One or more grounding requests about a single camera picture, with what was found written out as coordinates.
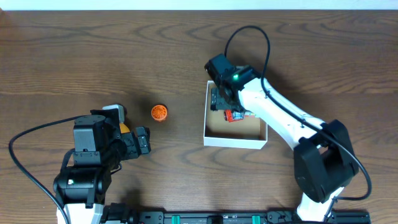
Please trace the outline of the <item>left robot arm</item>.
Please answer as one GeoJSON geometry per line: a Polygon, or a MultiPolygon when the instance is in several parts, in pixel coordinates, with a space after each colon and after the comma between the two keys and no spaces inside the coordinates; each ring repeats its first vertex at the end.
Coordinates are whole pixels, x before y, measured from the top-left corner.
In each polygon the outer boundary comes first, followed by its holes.
{"type": "Polygon", "coordinates": [[[138,223],[137,212],[123,203],[105,204],[111,178],[122,161],[148,154],[150,130],[131,131],[124,108],[109,105],[74,121],[75,148],[65,154],[53,182],[59,223],[138,223]]]}

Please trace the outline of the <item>red toy truck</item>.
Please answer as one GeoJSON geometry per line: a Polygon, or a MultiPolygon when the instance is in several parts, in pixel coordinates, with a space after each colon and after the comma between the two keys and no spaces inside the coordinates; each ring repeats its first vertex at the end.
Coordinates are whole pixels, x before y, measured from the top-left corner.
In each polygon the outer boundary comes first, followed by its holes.
{"type": "Polygon", "coordinates": [[[224,120],[232,123],[235,121],[241,121],[246,117],[255,117],[256,115],[250,111],[234,111],[234,110],[224,110],[224,120]]]}

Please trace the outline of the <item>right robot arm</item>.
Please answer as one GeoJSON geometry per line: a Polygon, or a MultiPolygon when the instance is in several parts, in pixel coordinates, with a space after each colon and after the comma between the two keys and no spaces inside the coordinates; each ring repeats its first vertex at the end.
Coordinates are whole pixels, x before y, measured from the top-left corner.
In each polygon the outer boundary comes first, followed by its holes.
{"type": "Polygon", "coordinates": [[[292,149],[295,180],[303,192],[298,217],[320,222],[330,216],[332,201],[359,172],[347,128],[304,112],[250,65],[232,65],[220,54],[205,70],[226,102],[254,113],[292,149]]]}

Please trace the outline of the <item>white cardboard box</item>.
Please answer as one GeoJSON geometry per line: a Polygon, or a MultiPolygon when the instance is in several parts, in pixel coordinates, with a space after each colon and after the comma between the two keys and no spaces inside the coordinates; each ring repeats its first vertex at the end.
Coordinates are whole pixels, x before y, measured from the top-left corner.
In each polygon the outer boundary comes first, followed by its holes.
{"type": "Polygon", "coordinates": [[[203,145],[244,149],[262,149],[268,142],[268,125],[260,118],[245,117],[229,123],[222,110],[212,111],[211,89],[213,81],[206,84],[203,145]]]}

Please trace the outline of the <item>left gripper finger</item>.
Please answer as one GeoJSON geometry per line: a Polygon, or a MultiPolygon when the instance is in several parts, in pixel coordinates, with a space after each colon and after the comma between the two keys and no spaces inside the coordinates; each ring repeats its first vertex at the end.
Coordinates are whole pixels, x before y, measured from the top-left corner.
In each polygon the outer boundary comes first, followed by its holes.
{"type": "Polygon", "coordinates": [[[138,140],[140,153],[150,153],[151,152],[151,146],[150,146],[149,138],[147,136],[139,136],[137,138],[137,140],[138,140]]]}
{"type": "Polygon", "coordinates": [[[150,129],[145,126],[139,126],[135,128],[136,135],[138,138],[150,139],[150,129]]]}

